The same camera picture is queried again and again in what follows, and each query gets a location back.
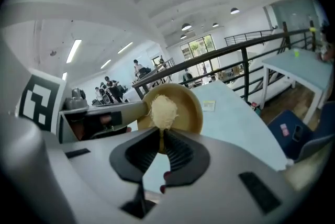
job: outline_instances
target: desk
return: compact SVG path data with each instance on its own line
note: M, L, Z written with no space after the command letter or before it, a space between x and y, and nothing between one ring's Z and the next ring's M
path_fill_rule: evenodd
M221 81L191 89L201 105L215 100L215 111L204 111L203 136L230 142L247 150L272 169L286 169L287 158L262 119ZM170 170L166 155L157 154L143 177L146 190L159 193L163 173Z
M264 107L269 70L286 75L314 92L313 101L305 116L304 123L308 124L317 108L321 97L325 98L328 89L332 65L317 59L314 52L299 49L299 56L295 57L293 50L287 50L281 54L264 59L264 80L261 99L261 109Z

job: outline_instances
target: white table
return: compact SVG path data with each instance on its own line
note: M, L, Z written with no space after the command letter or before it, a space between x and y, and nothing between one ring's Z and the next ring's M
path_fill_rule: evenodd
M313 101L304 119L304 123L308 124L320 103L321 97L322 99L325 98L332 75L331 63L318 60L314 52L304 49L299 49L298 57L295 57L294 50L287 50L281 54L264 59L262 62L264 65L264 80L261 109L264 108L269 70L273 70L294 80L293 87L295 81L297 81L314 92Z
M221 81L191 90L201 105L215 100L215 111L204 111L203 136L227 141L247 150L276 171L286 169L287 158L262 119ZM163 173L170 170L166 155L157 154L143 177L146 190L159 193Z

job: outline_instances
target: table leg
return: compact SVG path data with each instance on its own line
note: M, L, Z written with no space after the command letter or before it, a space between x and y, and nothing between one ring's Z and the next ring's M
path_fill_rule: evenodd
M313 101L312 101L312 104L310 104L309 106L309 109L308 109L308 112L304 118L304 124L308 124L309 121L311 120L319 102L320 102L320 99L321 99L321 95L322 95L322 91L317 91L314 93L314 98L313 98Z
M269 80L269 69L264 67L263 90L262 90L262 99L261 99L261 105L260 105L261 109L264 108L264 104L265 104L268 80Z

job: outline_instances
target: yellow object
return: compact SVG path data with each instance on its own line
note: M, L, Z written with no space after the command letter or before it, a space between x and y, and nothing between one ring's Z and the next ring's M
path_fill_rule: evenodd
M148 111L151 111L151 104L158 95L166 96L177 105L178 116L174 119L171 128L200 134L203 127L203 112L199 100L191 90L180 84L162 84L154 87L143 99L148 105ZM154 124L150 114L137 120L138 130L151 126Z

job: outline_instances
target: ceiling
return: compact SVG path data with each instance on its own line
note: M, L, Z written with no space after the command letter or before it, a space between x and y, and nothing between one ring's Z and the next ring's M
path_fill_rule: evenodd
M60 77L68 72L68 80L73 81L101 71L108 59L112 65L127 53L117 54L119 49L131 41L132 47L147 40L167 47L179 42L183 23L206 32L214 22L224 25L230 20L232 7L243 13L274 1L7 0L0 25L13 51L29 56L30 61L23 60L27 66ZM26 36L18 36L19 31ZM74 39L83 42L72 63L66 64ZM22 44L26 51L19 49Z

